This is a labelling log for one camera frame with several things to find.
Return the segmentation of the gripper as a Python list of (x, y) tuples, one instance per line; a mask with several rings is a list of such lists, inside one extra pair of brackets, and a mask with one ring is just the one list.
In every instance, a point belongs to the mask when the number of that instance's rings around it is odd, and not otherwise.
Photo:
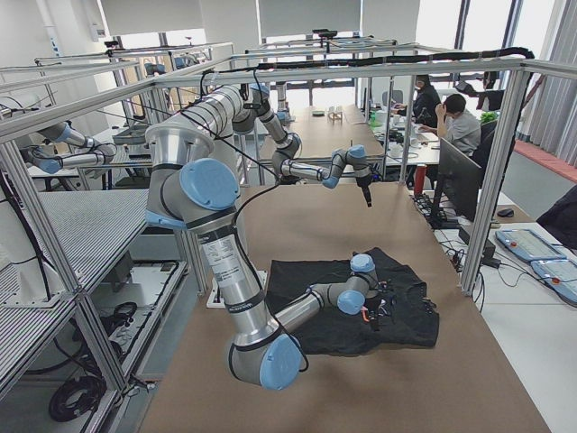
[(366, 298), (363, 305), (362, 317), (364, 321), (370, 321), (370, 326), (373, 331), (380, 330), (379, 308), (382, 297), (380, 294)]
[(366, 201), (367, 207), (372, 207), (372, 198), (370, 193), (370, 185), (372, 183), (372, 176), (365, 175), (362, 177), (356, 177), (356, 184), (362, 190), (362, 194)]

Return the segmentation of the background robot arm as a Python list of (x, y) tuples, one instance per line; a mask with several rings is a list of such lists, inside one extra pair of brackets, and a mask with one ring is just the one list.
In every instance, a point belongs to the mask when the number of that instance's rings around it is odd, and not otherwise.
[(40, 145), (33, 145), (24, 151), (25, 160), (40, 170), (55, 174), (68, 168), (94, 168), (109, 164), (116, 155), (113, 143), (101, 143), (71, 127), (68, 122), (60, 122), (38, 131), (50, 143), (65, 143), (69, 152), (48, 153)]

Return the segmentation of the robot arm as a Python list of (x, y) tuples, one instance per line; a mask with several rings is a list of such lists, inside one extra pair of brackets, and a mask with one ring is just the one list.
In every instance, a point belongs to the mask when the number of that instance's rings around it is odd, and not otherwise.
[(210, 266), (236, 332), (228, 351), (231, 375), (268, 390), (290, 386), (306, 369), (307, 359), (293, 336), (295, 328), (326, 306), (348, 315), (359, 313), (379, 284), (372, 258), (365, 253), (350, 261), (343, 282), (315, 284), (278, 313), (269, 310), (261, 280), (238, 235), (240, 185), (235, 173), (212, 155), (231, 132), (244, 134), (261, 123), (274, 140), (274, 175), (296, 175), (338, 184), (352, 167), (357, 185), (368, 192), (371, 169), (360, 145), (333, 153), (328, 167), (299, 163), (301, 140), (272, 110), (262, 84), (215, 89), (145, 134), (153, 148), (145, 218), (152, 226), (194, 233)]
[(267, 102), (264, 114), (256, 119), (254, 134), (265, 129), (262, 141), (254, 142), (253, 165), (263, 184), (268, 176), (273, 186), (296, 180), (312, 180), (328, 189), (335, 188), (347, 167), (363, 197), (372, 205), (372, 171), (369, 158), (380, 154), (381, 147), (360, 110), (353, 105), (297, 111), (295, 118), (284, 111), (273, 112)]

